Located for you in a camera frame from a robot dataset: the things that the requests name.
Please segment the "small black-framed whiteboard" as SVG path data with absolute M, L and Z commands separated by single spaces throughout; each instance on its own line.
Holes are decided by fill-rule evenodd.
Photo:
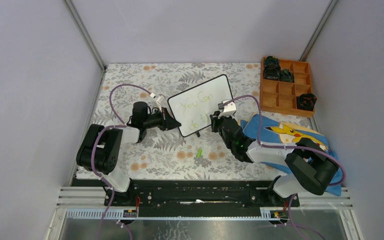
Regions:
M 223 101 L 233 99 L 227 75 L 221 74 L 208 81 L 168 98 L 167 103 L 182 137 L 187 137 L 211 125 L 210 115 Z

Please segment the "green marker cap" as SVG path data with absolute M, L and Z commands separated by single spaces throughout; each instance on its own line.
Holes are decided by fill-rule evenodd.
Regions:
M 200 148 L 199 150 L 198 150 L 198 153 L 197 153 L 197 155 L 196 155 L 196 157 L 197 158 L 200 158 L 201 157 L 201 155 L 202 155 L 202 149 Z

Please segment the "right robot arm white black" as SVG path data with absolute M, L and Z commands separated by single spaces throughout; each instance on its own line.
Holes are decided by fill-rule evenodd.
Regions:
M 295 193 L 341 195 L 343 172 L 318 132 L 258 114 L 241 123 L 219 111 L 209 118 L 212 132 L 220 135 L 238 161 L 265 164 L 284 173 L 266 193 L 271 205 L 279 206 Z

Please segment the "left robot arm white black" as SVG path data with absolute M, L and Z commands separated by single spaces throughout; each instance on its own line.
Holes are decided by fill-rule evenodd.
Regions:
M 168 131 L 182 124 L 175 120 L 165 107 L 151 111 L 146 102 L 133 104 L 132 115 L 126 127 L 91 124 L 76 155 L 76 164 L 93 172 L 116 192 L 116 199 L 124 206 L 132 204 L 135 192 L 130 187 L 131 178 L 116 168 L 120 147 L 144 140 L 147 130 L 159 128 Z

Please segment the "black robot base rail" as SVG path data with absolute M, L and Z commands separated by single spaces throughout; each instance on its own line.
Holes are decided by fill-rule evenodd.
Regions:
M 132 180 L 126 192 L 105 190 L 105 206 L 132 207 L 141 218 L 260 217 L 260 208 L 299 207 L 266 180 Z

